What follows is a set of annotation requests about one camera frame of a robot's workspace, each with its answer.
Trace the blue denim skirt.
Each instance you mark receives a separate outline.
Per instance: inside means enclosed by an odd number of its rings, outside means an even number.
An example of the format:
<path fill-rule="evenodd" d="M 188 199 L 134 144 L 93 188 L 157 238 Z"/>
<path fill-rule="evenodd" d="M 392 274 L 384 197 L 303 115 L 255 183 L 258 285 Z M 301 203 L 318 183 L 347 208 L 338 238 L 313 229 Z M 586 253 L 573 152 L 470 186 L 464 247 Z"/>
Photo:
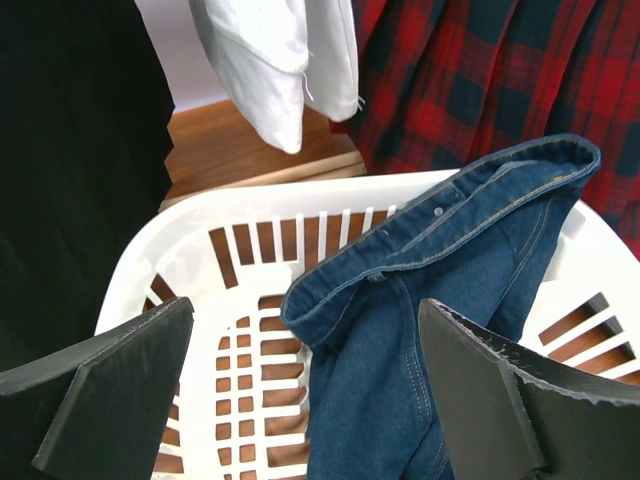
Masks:
<path fill-rule="evenodd" d="M 281 317 L 312 352 L 311 479 L 449 479 L 422 354 L 434 298 L 511 340 L 601 153 L 571 134 L 480 158 L 301 275 Z"/>

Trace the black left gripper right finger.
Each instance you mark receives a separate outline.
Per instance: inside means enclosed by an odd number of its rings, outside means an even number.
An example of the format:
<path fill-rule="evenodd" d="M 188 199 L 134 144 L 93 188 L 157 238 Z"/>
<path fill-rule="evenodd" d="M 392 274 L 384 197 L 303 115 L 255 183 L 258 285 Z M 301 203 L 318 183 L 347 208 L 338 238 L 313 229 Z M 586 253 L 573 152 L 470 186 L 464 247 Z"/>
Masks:
<path fill-rule="evenodd" d="M 638 478 L 638 387 L 541 356 L 433 299 L 418 323 L 456 478 Z"/>

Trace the red plaid pleated skirt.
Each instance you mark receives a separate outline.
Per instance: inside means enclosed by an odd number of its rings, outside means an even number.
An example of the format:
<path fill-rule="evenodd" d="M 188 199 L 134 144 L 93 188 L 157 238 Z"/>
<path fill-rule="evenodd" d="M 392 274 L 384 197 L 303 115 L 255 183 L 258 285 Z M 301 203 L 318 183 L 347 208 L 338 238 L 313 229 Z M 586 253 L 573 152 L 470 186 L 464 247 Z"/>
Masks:
<path fill-rule="evenodd" d="M 639 248 L 636 0 L 357 1 L 361 107 L 332 123 L 374 174 L 459 168 L 559 133 L 602 153 L 583 193 Z"/>

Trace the white cloth garment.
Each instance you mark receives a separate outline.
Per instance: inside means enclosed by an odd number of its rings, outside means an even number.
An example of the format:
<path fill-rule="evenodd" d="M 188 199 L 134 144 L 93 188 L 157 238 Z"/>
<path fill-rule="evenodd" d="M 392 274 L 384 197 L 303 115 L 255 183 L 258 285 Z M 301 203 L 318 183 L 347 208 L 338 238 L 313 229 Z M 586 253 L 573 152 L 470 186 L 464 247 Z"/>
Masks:
<path fill-rule="evenodd" d="M 303 111 L 353 117 L 359 94 L 352 5 L 345 0 L 191 0 L 195 28 L 228 96 L 257 134 L 300 151 Z"/>

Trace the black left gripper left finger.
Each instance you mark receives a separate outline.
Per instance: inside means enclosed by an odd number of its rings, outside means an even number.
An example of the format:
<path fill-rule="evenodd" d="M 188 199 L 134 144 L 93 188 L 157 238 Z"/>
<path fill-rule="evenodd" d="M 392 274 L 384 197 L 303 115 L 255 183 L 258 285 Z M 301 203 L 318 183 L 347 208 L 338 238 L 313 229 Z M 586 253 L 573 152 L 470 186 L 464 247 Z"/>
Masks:
<path fill-rule="evenodd" d="M 1 375 L 4 479 L 148 479 L 193 328 L 186 297 Z"/>

